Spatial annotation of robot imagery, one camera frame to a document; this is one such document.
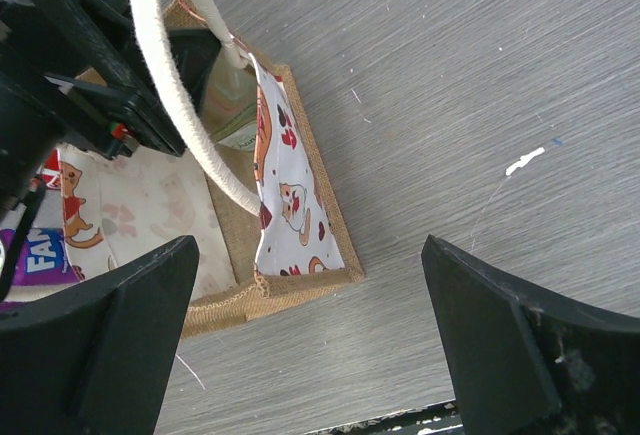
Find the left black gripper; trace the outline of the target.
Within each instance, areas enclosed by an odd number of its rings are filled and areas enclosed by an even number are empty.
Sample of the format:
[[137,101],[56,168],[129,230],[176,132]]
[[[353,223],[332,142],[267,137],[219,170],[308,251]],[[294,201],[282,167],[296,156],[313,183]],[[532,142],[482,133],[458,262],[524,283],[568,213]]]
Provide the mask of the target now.
[[61,142],[106,159],[185,152],[128,0],[1,0],[3,212],[31,203],[31,180]]

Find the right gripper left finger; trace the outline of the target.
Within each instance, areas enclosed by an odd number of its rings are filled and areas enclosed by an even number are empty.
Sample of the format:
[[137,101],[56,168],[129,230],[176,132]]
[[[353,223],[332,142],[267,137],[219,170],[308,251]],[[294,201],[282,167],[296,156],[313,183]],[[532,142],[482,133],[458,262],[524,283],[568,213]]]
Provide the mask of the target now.
[[178,237],[1,315],[4,434],[151,434],[199,262]]

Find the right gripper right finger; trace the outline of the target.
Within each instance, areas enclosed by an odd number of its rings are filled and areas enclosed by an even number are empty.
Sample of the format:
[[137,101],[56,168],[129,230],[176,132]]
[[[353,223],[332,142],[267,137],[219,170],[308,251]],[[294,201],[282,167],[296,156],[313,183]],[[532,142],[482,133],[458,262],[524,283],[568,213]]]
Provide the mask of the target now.
[[636,434],[639,321],[429,236],[423,270],[467,434]]

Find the clear glass green-cap bottle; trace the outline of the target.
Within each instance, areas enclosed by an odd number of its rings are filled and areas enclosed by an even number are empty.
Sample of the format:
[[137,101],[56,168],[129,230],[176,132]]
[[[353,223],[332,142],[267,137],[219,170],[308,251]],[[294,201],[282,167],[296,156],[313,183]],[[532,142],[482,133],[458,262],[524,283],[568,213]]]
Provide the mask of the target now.
[[201,104],[201,120],[212,142],[252,152],[256,141],[257,81],[251,65],[232,66],[225,55],[216,59]]

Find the jute canvas tote bag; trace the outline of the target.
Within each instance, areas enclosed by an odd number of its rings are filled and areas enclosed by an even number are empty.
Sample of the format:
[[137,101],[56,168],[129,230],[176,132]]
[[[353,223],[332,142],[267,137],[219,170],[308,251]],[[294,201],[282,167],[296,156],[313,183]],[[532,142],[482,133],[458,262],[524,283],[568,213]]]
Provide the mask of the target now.
[[[193,236],[200,262],[183,333],[223,330],[363,276],[291,70],[233,36],[213,0],[130,0],[136,41],[186,143],[111,161],[59,149],[66,254],[85,278]],[[219,55],[257,81],[252,152],[211,141],[201,120]]]

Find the red cola can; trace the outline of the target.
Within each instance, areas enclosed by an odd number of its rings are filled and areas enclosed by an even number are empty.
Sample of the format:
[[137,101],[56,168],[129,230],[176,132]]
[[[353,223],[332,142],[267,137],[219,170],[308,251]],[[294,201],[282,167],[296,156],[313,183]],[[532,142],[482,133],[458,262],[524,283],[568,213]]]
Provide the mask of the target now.
[[54,149],[38,171],[49,190],[60,190],[60,168],[58,150]]

